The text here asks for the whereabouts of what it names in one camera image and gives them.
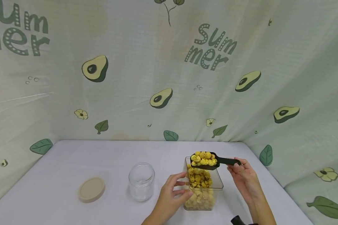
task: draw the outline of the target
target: fabric backdrop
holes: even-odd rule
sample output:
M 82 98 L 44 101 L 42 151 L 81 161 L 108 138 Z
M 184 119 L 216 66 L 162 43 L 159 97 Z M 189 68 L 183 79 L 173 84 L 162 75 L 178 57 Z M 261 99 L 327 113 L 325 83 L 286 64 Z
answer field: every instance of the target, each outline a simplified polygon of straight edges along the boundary
M 62 139 L 245 142 L 338 225 L 338 0 L 0 0 L 0 198 Z

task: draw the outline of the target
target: clear plastic container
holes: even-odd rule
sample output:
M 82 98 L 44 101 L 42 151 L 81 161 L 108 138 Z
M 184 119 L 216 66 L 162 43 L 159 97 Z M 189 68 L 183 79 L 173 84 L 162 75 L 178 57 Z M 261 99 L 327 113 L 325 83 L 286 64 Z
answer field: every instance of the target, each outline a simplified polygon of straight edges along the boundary
M 148 163 L 137 163 L 129 172 L 129 187 L 133 199 L 142 202 L 148 200 L 154 193 L 153 167 Z
M 205 175 L 208 177 L 210 175 L 210 179 L 212 180 L 212 184 L 210 187 L 192 187 L 191 184 L 197 183 L 197 181 L 193 182 L 193 177 L 190 173 L 193 173 L 194 170 L 189 170 L 188 165 L 190 165 L 190 157 L 186 157 L 184 161 L 184 172 L 187 173 L 185 182 L 186 185 L 182 186 L 182 189 L 190 189 L 194 192 L 193 196 L 190 197 L 188 201 L 184 203 L 185 210 L 207 210 L 210 211 L 214 208 L 216 197 L 218 196 L 219 191 L 223 190 L 223 182 L 219 176 L 217 170 L 202 170 L 196 169 L 195 172 L 198 173 L 201 177 Z

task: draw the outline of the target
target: beige lid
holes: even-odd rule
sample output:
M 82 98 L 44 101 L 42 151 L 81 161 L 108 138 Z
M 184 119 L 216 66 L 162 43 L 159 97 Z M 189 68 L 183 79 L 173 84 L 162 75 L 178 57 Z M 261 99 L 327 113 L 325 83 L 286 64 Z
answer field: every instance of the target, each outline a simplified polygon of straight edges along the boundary
M 100 177 L 92 177 L 79 188 L 79 199 L 84 203 L 95 202 L 105 191 L 105 183 Z

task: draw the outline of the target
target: empty glass jar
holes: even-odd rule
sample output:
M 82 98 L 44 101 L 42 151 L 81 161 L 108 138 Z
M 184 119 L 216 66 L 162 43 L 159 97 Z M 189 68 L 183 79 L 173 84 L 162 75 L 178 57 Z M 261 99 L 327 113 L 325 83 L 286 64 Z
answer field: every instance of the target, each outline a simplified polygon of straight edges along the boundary
M 137 163 L 129 172 L 129 187 L 131 196 L 136 201 L 148 200 L 154 192 L 155 172 L 148 163 Z

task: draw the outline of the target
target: scoop handle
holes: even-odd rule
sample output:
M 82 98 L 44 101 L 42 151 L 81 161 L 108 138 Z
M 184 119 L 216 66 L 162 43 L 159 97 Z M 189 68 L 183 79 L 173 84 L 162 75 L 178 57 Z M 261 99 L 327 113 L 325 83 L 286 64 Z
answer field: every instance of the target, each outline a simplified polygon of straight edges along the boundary
M 216 157 L 216 159 L 218 160 L 218 163 L 223 163 L 226 165 L 232 165 L 234 166 L 234 164 L 238 164 L 238 165 L 242 165 L 242 163 L 237 160 L 237 159 L 228 159 L 228 158 L 221 158 L 221 157 Z

